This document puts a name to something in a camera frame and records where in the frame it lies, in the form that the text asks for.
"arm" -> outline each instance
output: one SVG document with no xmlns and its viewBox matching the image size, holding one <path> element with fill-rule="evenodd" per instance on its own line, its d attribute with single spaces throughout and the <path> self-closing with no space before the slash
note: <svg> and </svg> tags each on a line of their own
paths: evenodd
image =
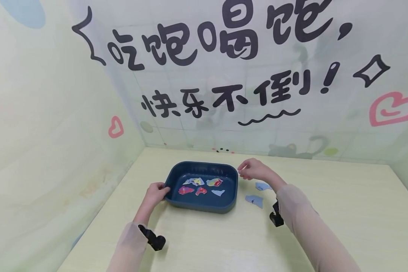
<svg viewBox="0 0 408 272">
<path fill-rule="evenodd" d="M 116 244 L 107 272 L 138 272 L 147 247 L 148 239 L 138 225 L 147 227 L 150 215 L 156 205 L 165 197 L 170 188 L 163 183 L 152 183 L 133 221 L 128 223 Z"/>
<path fill-rule="evenodd" d="M 285 183 L 278 174 L 256 159 L 241 164 L 239 173 L 245 179 L 261 179 L 272 187 L 279 201 L 281 217 L 301 244 L 316 272 L 361 271 L 301 190 Z"/>
</svg>

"gray cat drawing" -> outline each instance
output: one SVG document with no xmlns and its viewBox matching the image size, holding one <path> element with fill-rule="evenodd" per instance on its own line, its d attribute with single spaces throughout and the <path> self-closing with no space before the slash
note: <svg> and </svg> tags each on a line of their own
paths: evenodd
<svg viewBox="0 0 408 272">
<path fill-rule="evenodd" d="M 286 157 L 286 158 L 299 158 L 299 159 L 308 159 L 311 160 L 315 155 L 320 154 L 325 148 L 329 145 L 329 140 L 325 136 L 312 136 L 310 137 L 310 141 L 321 140 L 322 145 L 313 153 L 299 153 L 296 154 L 296 144 L 289 144 L 288 146 L 277 146 L 274 144 L 269 145 L 269 153 L 268 156 L 272 157 Z"/>
</svg>

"light wood tabletop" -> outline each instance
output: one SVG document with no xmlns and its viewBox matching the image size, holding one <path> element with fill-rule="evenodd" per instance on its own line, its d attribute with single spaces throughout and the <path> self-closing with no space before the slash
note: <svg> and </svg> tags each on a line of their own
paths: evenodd
<svg viewBox="0 0 408 272">
<path fill-rule="evenodd" d="M 145 148 L 70 252 L 59 272 L 105 272 L 116 242 L 148 185 L 165 181 L 180 161 L 237 166 L 252 155 Z M 389 166 L 255 156 L 298 186 L 362 271 L 408 272 L 408 191 Z M 264 207 L 245 201 L 264 197 Z M 236 206 L 227 214 L 159 204 L 149 223 L 167 245 L 150 246 L 140 271 L 313 271 L 286 226 L 269 220 L 275 193 L 239 178 Z"/>
</svg>

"paper fish cutout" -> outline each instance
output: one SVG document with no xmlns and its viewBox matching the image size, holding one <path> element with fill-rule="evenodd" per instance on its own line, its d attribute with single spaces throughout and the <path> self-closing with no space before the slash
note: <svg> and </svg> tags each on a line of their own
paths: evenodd
<svg viewBox="0 0 408 272">
<path fill-rule="evenodd" d="M 263 209 L 263 198 L 258 195 L 247 195 L 245 200 Z"/>
<path fill-rule="evenodd" d="M 181 194 L 181 195 L 186 195 L 186 194 L 191 193 L 191 192 L 193 192 L 193 191 L 195 191 L 195 189 L 192 189 L 192 188 L 189 188 L 189 187 L 185 187 L 185 186 L 181 187 L 181 188 L 178 190 L 179 194 Z"/>
<path fill-rule="evenodd" d="M 202 188 L 202 187 L 199 187 L 198 188 L 198 190 L 196 190 L 196 193 L 195 193 L 196 195 L 199 195 L 199 194 L 207 194 L 207 190 L 205 189 L 205 188 Z"/>
<path fill-rule="evenodd" d="M 216 186 L 218 187 L 219 185 L 222 184 L 222 180 L 219 178 L 213 178 L 211 180 L 206 181 L 208 186 Z"/>
<path fill-rule="evenodd" d="M 263 182 L 256 182 L 255 183 L 255 188 L 257 188 L 259 191 L 264 191 L 264 190 L 267 190 L 267 189 L 272 190 L 272 188 L 269 186 L 269 184 L 263 183 Z"/>
<path fill-rule="evenodd" d="M 189 178 L 188 180 L 183 183 L 183 185 L 193 184 L 195 186 L 202 186 L 204 185 L 204 180 L 202 178 Z"/>
<path fill-rule="evenodd" d="M 225 190 L 222 190 L 222 191 L 212 190 L 212 193 L 214 193 L 217 196 L 221 196 L 224 192 Z"/>
</svg>

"forearm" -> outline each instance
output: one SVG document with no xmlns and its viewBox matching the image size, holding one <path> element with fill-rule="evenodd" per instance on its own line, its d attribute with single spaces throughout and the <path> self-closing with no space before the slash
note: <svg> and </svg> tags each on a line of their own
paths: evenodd
<svg viewBox="0 0 408 272">
<path fill-rule="evenodd" d="M 149 204 L 142 203 L 138 211 L 136 212 L 133 222 L 135 222 L 136 224 L 143 224 L 147 226 L 154 208 L 155 207 Z"/>
<path fill-rule="evenodd" d="M 144 203 L 139 207 L 133 222 L 126 225 L 116 244 L 107 272 L 139 271 L 148 239 L 142 234 L 138 225 L 147 227 L 153 209 L 152 206 Z"/>
<path fill-rule="evenodd" d="M 359 272 L 355 260 L 296 186 L 277 190 L 281 217 L 295 235 L 316 272 Z"/>
<path fill-rule="evenodd" d="M 272 190 L 274 190 L 275 193 L 277 193 L 279 189 L 287 185 L 287 183 L 276 172 L 273 171 L 269 173 L 264 182 L 269 184 L 269 186 L 272 188 Z"/>
</svg>

